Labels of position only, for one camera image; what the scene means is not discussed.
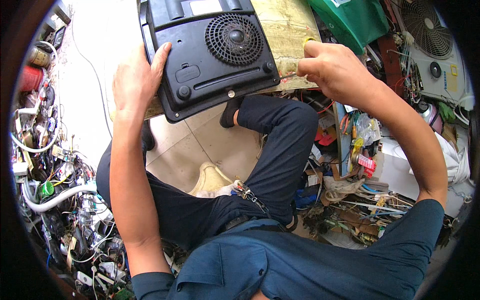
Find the person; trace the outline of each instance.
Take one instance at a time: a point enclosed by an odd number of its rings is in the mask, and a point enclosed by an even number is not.
[[[128,256],[135,295],[149,299],[411,299],[442,227],[444,157],[429,125],[348,48],[309,41],[298,76],[335,101],[379,119],[401,145],[418,182],[416,204],[364,250],[284,232],[290,202],[318,126],[307,104],[267,96],[231,100],[220,123],[264,134],[264,151],[245,184],[268,215],[238,195],[200,199],[145,171],[153,148],[143,126],[170,43],[150,66],[140,45],[113,81],[113,139],[98,167],[98,192],[111,203]],[[192,251],[175,278],[162,239]]]

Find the cooling fan grille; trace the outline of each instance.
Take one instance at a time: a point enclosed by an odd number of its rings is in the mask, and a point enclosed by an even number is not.
[[[420,50],[433,58],[449,58],[452,35],[440,23],[435,9],[425,0],[413,0],[412,3],[403,0],[399,7],[405,28],[415,38]]]
[[[205,42],[217,59],[234,66],[253,63],[263,49],[262,35],[255,24],[232,13],[220,15],[208,24]]]

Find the red can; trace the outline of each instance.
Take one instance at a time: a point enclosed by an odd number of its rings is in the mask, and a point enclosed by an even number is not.
[[[22,75],[20,75],[19,90],[22,92],[38,91],[43,83],[43,76],[46,74],[44,68],[37,69],[30,66],[24,66]]]

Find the pile of junk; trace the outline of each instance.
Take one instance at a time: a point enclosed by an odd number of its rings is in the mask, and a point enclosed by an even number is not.
[[[55,47],[33,46],[12,107],[11,163],[18,208],[37,257],[89,299],[133,299],[125,247],[96,167],[73,148],[55,95]],[[35,60],[42,56],[44,60]]]

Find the white appliance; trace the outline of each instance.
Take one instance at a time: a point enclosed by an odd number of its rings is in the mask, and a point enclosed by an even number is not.
[[[402,32],[415,39],[410,57],[423,83],[420,93],[473,110],[474,97],[467,69],[453,36],[427,0],[397,0],[392,8]]]

